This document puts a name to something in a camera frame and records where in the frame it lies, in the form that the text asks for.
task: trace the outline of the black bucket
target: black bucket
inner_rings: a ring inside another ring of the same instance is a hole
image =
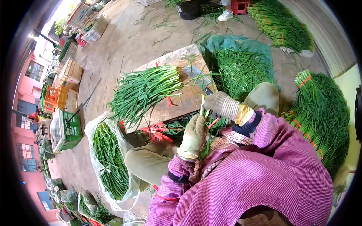
[[[185,1],[178,7],[181,19],[193,20],[201,15],[200,2],[198,0]]]

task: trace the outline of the window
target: window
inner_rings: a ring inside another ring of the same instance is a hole
[[[37,166],[34,159],[34,149],[32,145],[16,143],[20,169],[24,172],[36,172]]]
[[[46,211],[54,209],[53,205],[51,204],[51,199],[48,192],[37,192],[37,193]]]
[[[48,204],[46,203],[46,201],[42,201],[42,204],[43,204],[45,210],[50,210]]]
[[[23,129],[30,129],[30,122],[26,119],[26,117],[16,115],[16,126]]]
[[[40,64],[35,63],[34,61],[30,61],[29,67],[26,70],[25,76],[32,78],[36,81],[40,81],[40,77],[42,77],[42,72],[44,67]]]
[[[18,100],[17,111],[23,112],[25,114],[34,113],[36,111],[36,106],[35,104]],[[30,122],[26,119],[26,117],[18,114],[16,115],[15,125],[23,129],[30,129],[31,127]]]

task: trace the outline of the white cotton glove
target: white cotton glove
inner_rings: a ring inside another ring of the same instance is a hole
[[[252,108],[240,104],[222,91],[207,96],[203,107],[233,120],[238,125],[244,125],[254,114]]]
[[[177,149],[177,155],[182,158],[196,159],[208,132],[205,117],[194,115],[185,128],[184,138]]]

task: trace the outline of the khaki pants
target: khaki pants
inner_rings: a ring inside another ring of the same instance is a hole
[[[266,112],[278,116],[279,93],[276,87],[268,82],[260,83],[253,89],[242,103],[254,110],[264,108]],[[125,157],[126,167],[142,180],[161,185],[161,177],[168,173],[169,158],[162,157],[164,147],[150,143],[129,150]]]

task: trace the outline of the cleaver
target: cleaver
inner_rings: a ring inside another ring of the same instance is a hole
[[[192,65],[191,67],[186,66],[184,72],[190,78],[196,78],[200,75],[196,81],[194,80],[194,84],[198,85],[201,90],[204,90],[206,95],[212,94],[212,91],[207,87],[207,85],[211,83],[210,79],[206,76],[202,77],[204,73],[202,73],[195,65]]]

